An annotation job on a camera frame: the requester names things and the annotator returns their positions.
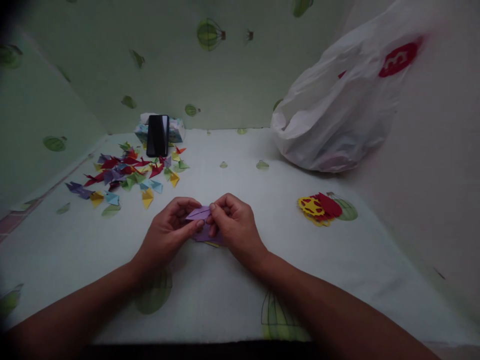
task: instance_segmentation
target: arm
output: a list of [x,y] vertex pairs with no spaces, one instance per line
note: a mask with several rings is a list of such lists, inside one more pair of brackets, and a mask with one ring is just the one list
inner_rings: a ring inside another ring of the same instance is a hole
[[204,225],[182,220],[201,204],[176,197],[153,219],[134,258],[99,280],[54,302],[13,327],[8,336],[28,359],[70,358],[128,300],[140,280],[165,267],[183,243]]
[[226,194],[211,204],[210,210],[210,235],[219,228],[238,261],[282,298],[316,342],[333,357],[438,359],[373,307],[269,252],[248,204]]

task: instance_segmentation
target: right hand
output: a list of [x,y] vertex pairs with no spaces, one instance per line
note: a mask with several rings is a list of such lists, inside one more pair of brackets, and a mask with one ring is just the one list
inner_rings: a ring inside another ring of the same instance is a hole
[[211,215],[206,220],[210,237],[220,229],[225,245],[247,269],[256,269],[269,251],[260,239],[254,212],[247,203],[226,193],[210,204]]

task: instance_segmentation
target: white plastic bag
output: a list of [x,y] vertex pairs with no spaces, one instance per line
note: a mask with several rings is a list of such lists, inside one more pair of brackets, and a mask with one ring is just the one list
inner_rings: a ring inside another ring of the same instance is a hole
[[289,161],[338,173],[383,143],[409,65],[431,31],[429,9],[418,0],[396,1],[300,75],[270,125]]

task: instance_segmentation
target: yellow origami crane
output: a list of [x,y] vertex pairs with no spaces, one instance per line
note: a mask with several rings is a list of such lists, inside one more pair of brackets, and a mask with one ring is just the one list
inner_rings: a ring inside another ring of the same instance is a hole
[[104,196],[99,191],[95,191],[93,194],[90,194],[90,200],[93,204],[93,208],[96,209],[104,200]]
[[146,210],[149,209],[150,204],[154,200],[154,194],[152,193],[152,189],[148,188],[145,191],[141,192],[141,200],[143,201],[143,206]]
[[177,183],[179,182],[179,180],[180,180],[179,175],[176,172],[172,172],[172,174],[170,175],[170,182],[174,188],[177,186]]
[[171,159],[172,159],[173,161],[180,161],[180,160],[181,160],[181,159],[180,159],[180,155],[179,155],[176,151],[174,151],[174,152],[171,153]]

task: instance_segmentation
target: left hand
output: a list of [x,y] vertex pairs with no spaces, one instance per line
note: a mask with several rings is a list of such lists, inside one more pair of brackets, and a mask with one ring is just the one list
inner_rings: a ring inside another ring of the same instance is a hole
[[194,198],[176,197],[153,218],[140,249],[130,261],[137,274],[146,275],[172,261],[180,247],[204,226],[203,220],[185,220],[201,206]]

